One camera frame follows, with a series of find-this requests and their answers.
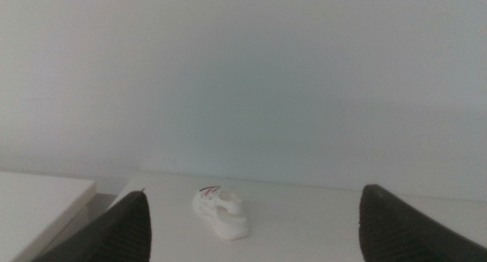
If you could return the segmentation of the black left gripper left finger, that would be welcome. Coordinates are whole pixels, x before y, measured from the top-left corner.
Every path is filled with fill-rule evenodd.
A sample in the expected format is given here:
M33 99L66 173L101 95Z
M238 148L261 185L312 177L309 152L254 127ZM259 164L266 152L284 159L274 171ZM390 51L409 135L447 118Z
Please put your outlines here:
M151 217L143 191L132 191L103 215L35 262L149 262Z

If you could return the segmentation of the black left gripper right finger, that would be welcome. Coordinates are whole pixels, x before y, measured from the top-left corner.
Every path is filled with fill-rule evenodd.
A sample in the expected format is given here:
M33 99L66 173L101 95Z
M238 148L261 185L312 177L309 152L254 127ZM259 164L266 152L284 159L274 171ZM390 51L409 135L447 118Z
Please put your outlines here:
M377 184L362 190L358 237L367 262L486 262L485 247Z

